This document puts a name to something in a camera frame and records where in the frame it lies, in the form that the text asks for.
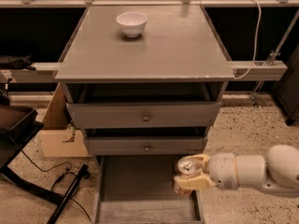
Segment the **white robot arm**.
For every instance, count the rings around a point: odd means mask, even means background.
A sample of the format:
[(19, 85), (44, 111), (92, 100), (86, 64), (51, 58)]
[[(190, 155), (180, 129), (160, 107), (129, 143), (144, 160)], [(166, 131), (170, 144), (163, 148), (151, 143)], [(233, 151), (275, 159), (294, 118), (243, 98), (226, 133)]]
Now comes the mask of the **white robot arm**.
[(250, 188), (275, 196), (299, 197), (299, 150), (291, 146), (273, 146), (266, 157), (234, 153), (186, 156), (178, 160), (176, 171), (173, 189), (179, 195), (216, 187)]

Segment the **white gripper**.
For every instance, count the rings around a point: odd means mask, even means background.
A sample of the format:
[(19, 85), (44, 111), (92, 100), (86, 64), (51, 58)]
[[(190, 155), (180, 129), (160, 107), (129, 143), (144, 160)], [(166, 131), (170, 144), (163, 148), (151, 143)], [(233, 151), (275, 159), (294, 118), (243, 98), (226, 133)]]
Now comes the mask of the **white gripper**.
[(207, 154), (189, 156), (197, 169), (209, 171), (209, 175), (199, 170), (193, 174), (174, 176), (174, 188), (204, 190), (217, 187), (222, 190), (236, 190), (236, 158), (233, 153), (221, 153), (210, 157)]

